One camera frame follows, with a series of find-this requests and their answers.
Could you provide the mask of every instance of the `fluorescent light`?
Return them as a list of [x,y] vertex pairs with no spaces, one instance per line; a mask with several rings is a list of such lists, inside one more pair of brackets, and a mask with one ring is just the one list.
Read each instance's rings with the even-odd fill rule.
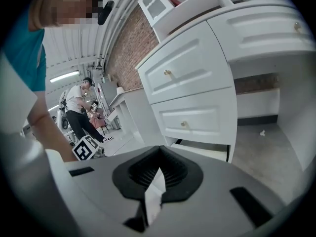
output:
[[54,109],[57,108],[58,106],[59,106],[59,105],[56,105],[56,106],[54,106],[54,107],[48,109],[48,111],[50,112],[51,110],[54,110]]
[[70,72],[70,73],[62,75],[62,76],[58,76],[58,77],[53,78],[53,79],[50,79],[50,82],[56,82],[58,80],[61,80],[61,79],[67,78],[67,77],[76,76],[76,75],[79,75],[79,71],[78,70]]

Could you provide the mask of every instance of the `red brick wall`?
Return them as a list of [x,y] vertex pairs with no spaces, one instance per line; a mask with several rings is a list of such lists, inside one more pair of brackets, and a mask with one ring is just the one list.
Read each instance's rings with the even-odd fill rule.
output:
[[132,11],[116,40],[106,74],[124,90],[142,87],[136,65],[159,44],[139,5]]

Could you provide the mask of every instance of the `person in teal shirt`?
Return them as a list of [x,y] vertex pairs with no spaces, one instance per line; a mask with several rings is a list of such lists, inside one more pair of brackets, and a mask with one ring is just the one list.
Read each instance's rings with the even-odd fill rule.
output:
[[46,54],[44,27],[74,24],[92,16],[102,0],[32,0],[8,34],[3,52],[18,76],[38,97],[28,122],[46,149],[54,149],[64,161],[77,160],[72,147],[56,126],[45,100]]

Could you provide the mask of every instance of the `open drawer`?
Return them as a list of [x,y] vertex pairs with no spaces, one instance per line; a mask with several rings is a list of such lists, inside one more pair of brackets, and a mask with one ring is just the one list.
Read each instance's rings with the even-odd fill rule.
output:
[[207,21],[228,62],[315,51],[313,35],[295,9],[258,6]]
[[235,144],[235,88],[214,90],[152,105],[163,135],[214,144]]
[[138,73],[151,104],[234,85],[223,51],[206,21],[163,46]]

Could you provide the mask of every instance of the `teal shirt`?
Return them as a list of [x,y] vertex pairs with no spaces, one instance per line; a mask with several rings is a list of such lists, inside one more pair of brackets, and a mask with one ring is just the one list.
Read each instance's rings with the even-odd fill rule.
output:
[[31,91],[45,90],[46,53],[42,44],[44,29],[28,30],[27,9],[8,34],[3,51],[12,67]]

